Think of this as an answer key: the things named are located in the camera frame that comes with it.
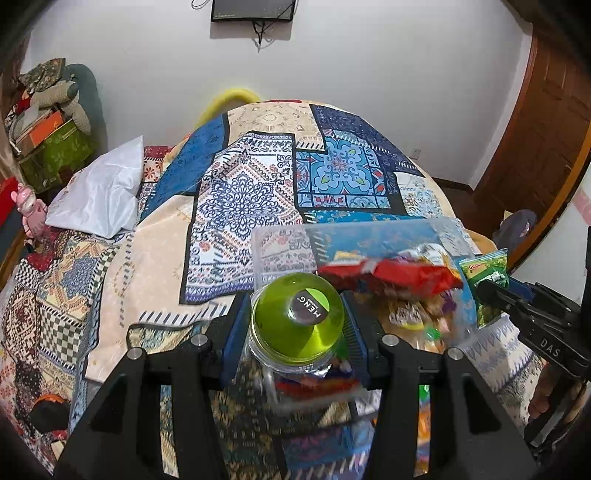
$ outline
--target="blanket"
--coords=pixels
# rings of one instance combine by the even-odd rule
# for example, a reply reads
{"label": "blanket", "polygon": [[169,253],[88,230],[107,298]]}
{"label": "blanket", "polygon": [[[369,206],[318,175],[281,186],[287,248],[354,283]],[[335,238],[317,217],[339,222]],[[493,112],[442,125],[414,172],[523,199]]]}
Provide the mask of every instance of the blanket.
{"label": "blanket", "polygon": [[[167,151],[145,149],[140,208]],[[80,397],[79,351],[88,343],[92,307],[100,304],[103,279],[122,236],[106,240],[51,228],[50,238],[45,251],[21,260],[2,292],[0,408],[51,472],[57,462],[56,444],[67,434],[40,433],[31,410],[43,395],[57,395],[66,402]]]}
{"label": "blanket", "polygon": [[[133,232],[106,241],[53,231],[50,254],[23,260],[5,292],[0,404],[50,471],[52,445],[67,432],[36,431],[35,399],[50,393],[71,401],[71,431],[128,348],[168,350],[206,332],[237,291],[252,288],[253,227],[454,217],[435,182],[363,119],[309,102],[246,105],[172,150],[147,147],[138,196]],[[523,425],[541,363],[508,321],[495,325],[464,348]],[[261,375],[245,356],[235,381],[212,395],[230,477],[360,478],[376,398],[278,417],[265,408]],[[311,443],[324,447],[313,459]],[[174,475],[166,387],[161,450]]]}
{"label": "blanket", "polygon": [[351,214],[453,216],[415,163],[362,118],[331,106],[245,105],[203,125],[179,150],[106,275],[89,380],[106,379],[130,326],[206,322],[234,293],[252,290],[257,226]]}

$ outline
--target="white pillow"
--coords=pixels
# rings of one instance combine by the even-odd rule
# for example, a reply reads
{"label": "white pillow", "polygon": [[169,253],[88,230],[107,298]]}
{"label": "white pillow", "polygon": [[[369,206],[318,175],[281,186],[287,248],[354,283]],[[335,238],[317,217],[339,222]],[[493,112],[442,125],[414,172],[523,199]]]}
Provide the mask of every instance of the white pillow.
{"label": "white pillow", "polygon": [[144,137],[101,155],[76,173],[53,200],[46,224],[104,238],[121,229],[133,230],[143,168]]}

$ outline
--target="meng label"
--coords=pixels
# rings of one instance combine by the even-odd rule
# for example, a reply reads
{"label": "meng label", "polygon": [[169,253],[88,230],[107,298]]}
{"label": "meng label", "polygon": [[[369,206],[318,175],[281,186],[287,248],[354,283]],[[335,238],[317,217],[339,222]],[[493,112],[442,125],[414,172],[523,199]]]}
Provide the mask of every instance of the meng label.
{"label": "meng label", "polygon": [[301,325],[315,325],[329,314],[330,306],[326,296],[315,288],[300,290],[290,304],[292,319]]}

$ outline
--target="wooden door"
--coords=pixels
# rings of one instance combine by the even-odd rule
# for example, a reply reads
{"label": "wooden door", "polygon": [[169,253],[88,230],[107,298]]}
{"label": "wooden door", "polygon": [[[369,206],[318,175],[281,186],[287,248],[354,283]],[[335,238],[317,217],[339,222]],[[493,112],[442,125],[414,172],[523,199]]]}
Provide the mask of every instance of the wooden door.
{"label": "wooden door", "polygon": [[589,130],[591,81],[579,63],[534,37],[518,103],[499,148],[475,190],[490,212],[487,236],[503,211],[533,210],[542,220],[573,168]]}

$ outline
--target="white wall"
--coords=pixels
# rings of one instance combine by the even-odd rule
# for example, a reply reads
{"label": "white wall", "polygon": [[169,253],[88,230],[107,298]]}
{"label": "white wall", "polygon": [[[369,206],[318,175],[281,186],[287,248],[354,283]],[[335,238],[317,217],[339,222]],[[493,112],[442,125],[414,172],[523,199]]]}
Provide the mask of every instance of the white wall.
{"label": "white wall", "polygon": [[358,113],[435,177],[473,178],[502,120],[524,32],[501,0],[300,0],[259,53],[250,24],[212,25],[190,0],[58,0],[23,71],[85,63],[109,146],[173,145],[230,87]]}
{"label": "white wall", "polygon": [[[579,189],[591,196],[591,168]],[[513,272],[517,280],[539,282],[580,303],[583,297],[588,224],[573,202],[533,253]]]}
{"label": "white wall", "polygon": [[509,124],[509,120],[511,119],[511,115],[513,114],[513,109],[515,108],[515,104],[517,103],[517,97],[519,96],[519,92],[521,91],[521,86],[523,85],[523,78],[525,77],[527,63],[530,58],[531,34],[533,30],[533,25],[524,22],[521,22],[521,25],[524,30],[524,35],[521,39],[521,46],[519,48],[519,58],[517,61],[517,65],[515,66],[515,75],[513,76],[511,88],[509,89],[509,93],[507,94],[501,117],[499,118],[499,122],[496,126],[496,129],[492,134],[491,141],[486,147],[486,150],[484,152],[484,155],[480,159],[480,162],[478,162],[478,164],[476,165],[474,173],[472,174],[472,178],[470,179],[469,185],[473,189],[476,188],[478,182],[484,175],[484,172],[486,171],[488,164],[491,162],[492,157],[495,154],[496,149],[499,146],[499,143],[501,142],[501,138],[503,138],[507,125]]}

